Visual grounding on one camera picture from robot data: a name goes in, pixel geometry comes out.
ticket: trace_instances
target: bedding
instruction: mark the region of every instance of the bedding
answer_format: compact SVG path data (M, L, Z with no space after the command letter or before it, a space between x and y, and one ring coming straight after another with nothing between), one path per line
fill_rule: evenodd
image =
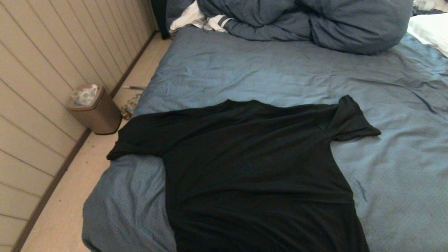
M411 35L367 56L189 26L178 31L134 118L228 99L335 104L348 94L382 132L331 143L370 250L447 251L447 63ZM113 160L84 205L84 243L103 252L176 251L165 195L162 159Z
M199 22L203 26L212 21L219 24L215 30L248 40L311 40L342 52L375 54L399 43L412 4L412 0L196 0L191 6L198 8L194 17L209 17L208 22L204 18ZM178 21L171 24L171 33Z
M408 33L448 57L448 13L412 17Z

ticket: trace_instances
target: wall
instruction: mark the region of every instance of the wall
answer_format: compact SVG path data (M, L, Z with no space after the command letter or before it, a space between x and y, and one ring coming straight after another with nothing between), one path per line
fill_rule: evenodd
M154 30L147 0L0 0L0 252L85 130L70 92L111 91Z

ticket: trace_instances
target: floor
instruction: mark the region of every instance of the floor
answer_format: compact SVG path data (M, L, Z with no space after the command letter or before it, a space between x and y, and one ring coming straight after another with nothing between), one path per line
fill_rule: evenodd
M170 40L162 40L157 33L123 86L146 86L170 44ZM114 101L121 107L141 92L121 88ZM45 206L22 252L88 251L81 241L82 206L101 174L109 167L106 154L117 139L117 133L106 136L90 134Z

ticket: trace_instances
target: baseboard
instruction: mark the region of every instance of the baseboard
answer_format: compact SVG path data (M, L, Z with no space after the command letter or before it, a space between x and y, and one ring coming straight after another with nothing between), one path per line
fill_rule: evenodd
M155 32L153 32L151 34L149 39L143 45L143 47L140 50L140 52L137 54L137 56L134 58L132 63L129 65L129 67L126 70L126 72L120 78L120 80L117 83L117 85L115 86L115 88L111 91L111 96L112 97L114 97L117 94L118 90L123 85L123 83L125 82L126 78L129 76L129 74L132 71L132 69L134 68L135 64L140 59L140 57L142 56L143 52L145 52L146 48L148 47L149 43L152 41L152 39L154 38L156 33L157 32L155 31ZM22 230L22 232L21 232L21 234L19 236L19 239L14 244L12 252L20 252L20 250L22 249L23 245L26 242L26 239L28 238L28 236L31 233L31 230L33 229L34 225L36 224L37 219L39 218L40 214L42 213L45 205L47 204L47 202L50 199L51 195L53 194L54 190L56 189L56 186L59 184L59 181L64 176L65 172L69 168L69 166L72 163L73 159L78 154L78 152L81 149L81 147L83 146L84 142L89 137L90 133L91 133L91 130L90 129L86 129L84 131L84 133L81 135L81 137L79 138L79 140L76 142L76 144L73 147L72 151L70 152L69 156L64 161L64 163L61 165L59 171L56 173L56 176L53 178L52 182L50 183L50 185L48 186L47 190L45 191L45 193L43 194L42 198L40 199L39 203L37 204L36 208L34 209L34 212L31 214L31 217L29 218L28 222L26 223L25 227L23 228L23 230Z
M59 181L64 176L65 172L69 168L70 164L72 163L73 159L78 154L78 151L83 146L84 142L86 141L87 137L89 137L91 130L86 129L84 133L81 135L79 140L76 142L75 146L73 147L72 151L70 152L67 159L62 164L59 171L54 176L52 182L50 183L50 186L46 189L45 193L43 194L42 198L40 199L39 203L37 204L36 208L34 209L33 213L31 214L31 217L29 218L28 222L26 223L25 227L22 230L22 233L19 236L19 239L16 241L16 244L14 245L12 252L19 252L23 245L26 242L26 239L31 233L31 230L33 229L34 225L36 224L37 219L39 218L40 214L43 211L43 208L47 204L48 200L50 199L51 195L53 194L54 190L56 189L56 186L59 184Z
M125 80L127 79L127 77L129 76L129 74L131 73L132 69L134 68L135 64L137 64L137 61L140 59L140 57L142 56L142 54L145 52L146 48L148 47L149 43L152 41L152 39L154 38L155 34L157 33L157 31L154 31L151 36L149 37L149 39L146 41L146 43L143 45L142 49L138 52L137 56L135 57L135 59L132 61L131 65L129 65L128 69L126 70L126 72L123 74L123 77L121 77L121 79L118 81L117 85L114 87L114 89L111 91L111 96L112 98L117 94L118 90L120 90L121 86L123 85L123 83L125 83Z

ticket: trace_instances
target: white cloth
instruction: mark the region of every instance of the white cloth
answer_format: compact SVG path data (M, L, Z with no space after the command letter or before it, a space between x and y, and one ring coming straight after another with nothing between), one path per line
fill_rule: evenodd
M433 10L438 9L444 12L448 12L448 4L445 0L414 0L414 6L418 10Z
M448 13L411 17L408 33L448 57Z
M174 36L177 30L187 25L194 25L197 28L205 29L205 30L215 30L220 32L227 32L224 29L224 25L233 18L228 18L219 25L219 21L225 17L224 15L217 15L214 17L205 17L205 15L201 12L198 6L198 2L194 1L190 6L188 6L182 15L174 20L169 28L169 33L171 36Z

